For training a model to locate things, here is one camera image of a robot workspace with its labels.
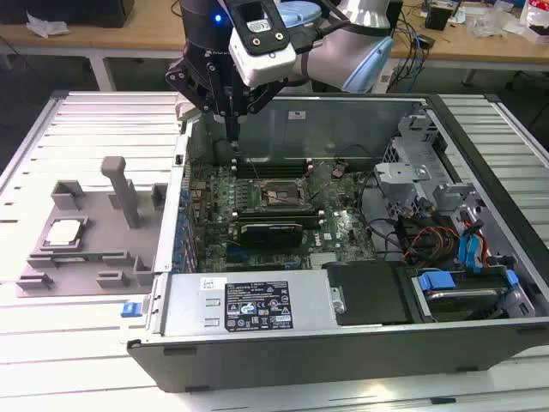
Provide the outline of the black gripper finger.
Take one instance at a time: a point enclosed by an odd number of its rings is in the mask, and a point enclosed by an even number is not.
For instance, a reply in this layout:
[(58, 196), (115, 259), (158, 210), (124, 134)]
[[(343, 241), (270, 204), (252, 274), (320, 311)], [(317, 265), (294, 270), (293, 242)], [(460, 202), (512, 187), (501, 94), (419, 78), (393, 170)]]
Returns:
[(166, 73), (166, 81), (202, 112), (211, 112), (225, 125), (226, 139), (234, 142), (234, 117), (220, 66), (207, 59), (201, 70), (179, 59)]
[(240, 134), (239, 120), (249, 114), (260, 112), (282, 89), (284, 80), (280, 79), (252, 88), (242, 82), (233, 87), (233, 141)]

